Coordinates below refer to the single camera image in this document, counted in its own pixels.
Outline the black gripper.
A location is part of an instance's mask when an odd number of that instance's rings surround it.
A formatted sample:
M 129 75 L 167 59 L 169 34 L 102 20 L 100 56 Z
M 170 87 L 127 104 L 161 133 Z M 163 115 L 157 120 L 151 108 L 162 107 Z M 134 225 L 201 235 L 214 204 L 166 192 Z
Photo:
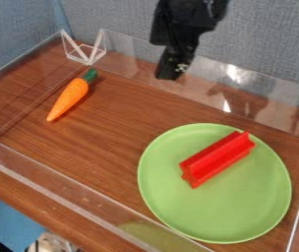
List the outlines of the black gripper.
M 150 34 L 153 44 L 167 46 L 155 71 L 159 80 L 175 81 L 187 71 L 199 37 L 215 30 L 229 5 L 230 0 L 159 0 Z

